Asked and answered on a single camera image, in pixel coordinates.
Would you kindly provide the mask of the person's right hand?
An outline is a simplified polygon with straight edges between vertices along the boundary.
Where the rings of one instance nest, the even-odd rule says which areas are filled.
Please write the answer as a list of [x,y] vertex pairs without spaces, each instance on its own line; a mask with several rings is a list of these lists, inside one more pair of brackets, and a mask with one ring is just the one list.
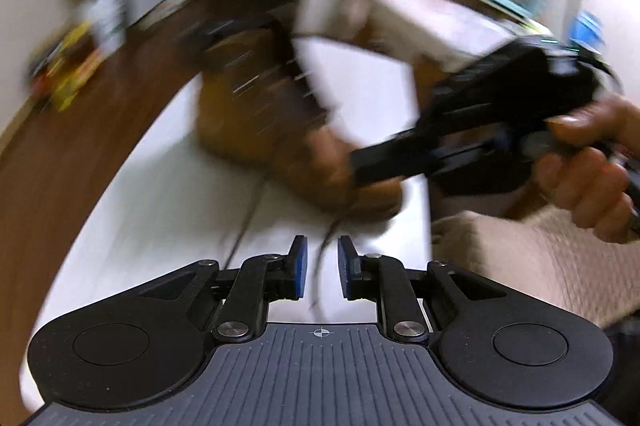
[[573,157],[550,152],[535,163],[534,179],[542,194],[570,212],[578,228],[592,230],[600,240],[632,241],[634,203],[626,194],[627,174],[593,145],[609,141],[637,157],[639,108],[624,97],[606,95],[547,123],[556,139],[578,152]]

